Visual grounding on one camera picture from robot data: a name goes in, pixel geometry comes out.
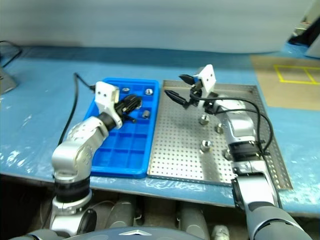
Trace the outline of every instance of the blue plastic tray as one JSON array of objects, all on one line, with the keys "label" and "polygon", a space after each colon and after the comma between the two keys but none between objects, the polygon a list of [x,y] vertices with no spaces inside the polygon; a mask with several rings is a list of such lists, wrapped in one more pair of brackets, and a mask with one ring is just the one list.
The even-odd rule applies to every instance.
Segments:
[{"label": "blue plastic tray", "polygon": [[[106,83],[118,86],[120,100],[128,94],[142,96],[142,107],[130,116],[136,123],[126,121],[120,129],[112,129],[92,160],[91,174],[94,176],[114,176],[144,178],[147,176],[150,151],[154,135],[159,103],[159,83],[156,80],[106,78]],[[129,88],[128,93],[122,88]],[[153,95],[145,95],[152,89]],[[149,119],[142,118],[144,110],[150,111]],[[84,119],[99,114],[93,99]]]}]

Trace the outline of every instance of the floor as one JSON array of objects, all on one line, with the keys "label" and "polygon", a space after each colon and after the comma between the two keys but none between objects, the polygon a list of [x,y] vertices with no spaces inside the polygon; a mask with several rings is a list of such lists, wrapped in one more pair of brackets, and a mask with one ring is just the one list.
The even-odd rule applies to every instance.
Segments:
[{"label": "floor", "polygon": [[[39,229],[44,221],[51,203],[52,192],[46,187],[25,185],[1,178],[1,239],[21,236]],[[93,191],[92,206],[97,212],[97,230],[105,228],[107,218],[119,194],[106,191]],[[159,226],[176,229],[177,201],[154,197],[141,197],[144,203],[143,226]],[[201,205],[208,224],[209,233],[215,225],[226,225],[231,240],[247,240],[246,217],[243,212],[234,208]],[[319,239],[319,220],[314,218],[295,217],[296,221],[312,237]]]}]

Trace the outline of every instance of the black cable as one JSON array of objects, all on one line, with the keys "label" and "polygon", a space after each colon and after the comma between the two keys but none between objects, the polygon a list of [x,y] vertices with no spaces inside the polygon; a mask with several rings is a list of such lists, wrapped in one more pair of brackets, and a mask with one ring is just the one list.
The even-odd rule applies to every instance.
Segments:
[{"label": "black cable", "polygon": [[77,72],[74,73],[74,75],[91,91],[95,92],[96,85],[89,85]]},{"label": "black cable", "polygon": [[74,80],[74,85],[75,85],[75,89],[74,89],[74,100],[73,100],[73,105],[72,105],[72,110],[70,112],[68,121],[66,122],[64,129],[61,133],[59,142],[58,142],[58,146],[63,142],[64,137],[66,135],[66,132],[68,130],[69,124],[74,116],[75,110],[76,110],[76,106],[77,106],[77,102],[78,102],[78,94],[79,94],[79,85],[78,85],[78,74],[74,73],[73,74],[73,80]]},{"label": "black cable", "polygon": [[15,47],[18,50],[18,52],[2,66],[3,68],[5,68],[9,63],[11,63],[14,59],[16,59],[17,57],[19,57],[22,54],[22,48],[20,46],[18,46],[17,44],[15,44],[11,41],[7,41],[7,40],[2,40],[2,41],[0,41],[0,43],[10,44],[11,46]]},{"label": "black cable", "polygon": [[197,95],[195,95],[193,92],[190,93],[190,97],[199,101],[216,101],[216,100],[237,100],[237,101],[242,101],[242,102],[246,102],[251,104],[252,106],[254,106],[256,113],[257,113],[257,121],[256,121],[256,138],[257,138],[257,142],[258,142],[258,147],[259,150],[261,152],[261,154],[263,154],[263,149],[262,149],[262,145],[261,145],[261,138],[260,138],[260,122],[261,122],[261,113],[260,113],[260,109],[259,107],[252,101],[247,100],[245,98],[241,98],[241,97],[199,97]]},{"label": "black cable", "polygon": [[[61,136],[60,136],[60,139],[59,139],[59,142],[58,142],[58,146],[63,142],[64,138],[65,138],[65,135],[66,135],[66,132],[68,130],[68,127],[70,125],[70,122],[74,116],[74,113],[75,113],[75,110],[76,110],[76,107],[77,107],[77,102],[78,102],[78,95],[79,95],[79,84],[78,84],[78,79],[81,80],[80,76],[75,72],[73,74],[73,80],[74,80],[74,99],[73,99],[73,105],[72,105],[72,109],[71,109],[71,112],[70,112],[70,115],[69,115],[69,118],[62,130],[62,133],[61,133]],[[53,191],[52,193],[52,198],[55,196],[55,191]],[[45,214],[45,217],[44,217],[44,221],[41,225],[41,228],[43,229],[49,219],[49,216],[50,216],[50,213],[51,213],[51,210],[52,210],[52,202],[50,204],[50,207],[48,208],[46,214]]]},{"label": "black cable", "polygon": [[[236,112],[236,111],[245,111],[245,112],[251,112],[251,113],[257,113],[255,110],[252,110],[252,109],[247,109],[247,108],[241,108],[241,109],[228,109],[228,110],[223,110],[223,111],[218,111],[218,112],[215,112],[214,114],[223,114],[223,113],[228,113],[228,112]],[[263,113],[260,113],[261,116],[266,120],[266,122],[268,123],[268,126],[269,126],[269,131],[270,131],[270,134],[269,134],[269,139],[268,141],[266,142],[264,148],[263,148],[263,152],[265,152],[268,147],[270,146],[273,138],[274,138],[274,129],[273,129],[273,126],[272,126],[272,123],[270,121],[270,119],[264,115]]]}]

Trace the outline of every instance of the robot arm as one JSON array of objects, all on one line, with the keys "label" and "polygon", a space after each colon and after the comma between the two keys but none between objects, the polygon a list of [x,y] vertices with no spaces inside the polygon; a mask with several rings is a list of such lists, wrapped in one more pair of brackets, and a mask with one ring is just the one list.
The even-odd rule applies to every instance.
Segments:
[{"label": "robot arm", "polygon": [[226,96],[214,93],[216,82],[212,65],[207,65],[194,76],[181,75],[191,85],[191,99],[166,90],[165,93],[176,103],[187,109],[190,105],[204,109],[208,114],[217,114],[224,130],[226,142],[232,155],[232,171],[237,177],[232,180],[232,192],[236,207],[246,213],[251,240],[311,240],[297,222],[278,207],[278,198],[263,159],[263,151],[254,123],[241,100],[219,99]]},{"label": "robot arm", "polygon": [[92,159],[110,130],[121,128],[125,120],[135,122],[128,114],[141,107],[142,98],[131,94],[119,101],[119,89],[99,81],[95,85],[95,103],[99,115],[75,125],[52,155],[56,196],[52,200],[50,229],[70,236],[95,229],[97,215],[88,209]]}]

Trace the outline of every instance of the pegboard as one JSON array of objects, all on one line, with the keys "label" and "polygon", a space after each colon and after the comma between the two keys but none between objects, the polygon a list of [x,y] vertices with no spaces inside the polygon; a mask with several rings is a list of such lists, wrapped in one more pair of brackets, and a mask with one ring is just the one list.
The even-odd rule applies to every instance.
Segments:
[{"label": "pegboard", "polygon": [[[215,131],[215,126],[220,121],[210,115],[209,124],[205,126],[199,124],[199,118],[204,114],[203,110],[194,106],[185,110],[167,97],[164,90],[173,90],[186,99],[189,99],[190,94],[190,86],[182,81],[163,82],[147,174],[161,179],[230,185],[235,174],[232,172],[231,162],[223,157],[223,150],[228,148],[225,136]],[[216,84],[215,92],[252,100],[261,112],[265,113],[256,86]],[[250,104],[246,104],[246,107],[252,109]],[[256,124],[257,115],[248,114]],[[268,137],[268,125],[261,120],[261,139],[267,140]],[[205,153],[200,151],[203,140],[212,142],[211,151]],[[268,150],[270,156],[266,157],[266,163],[270,168],[275,187],[292,189],[275,139]]]}]

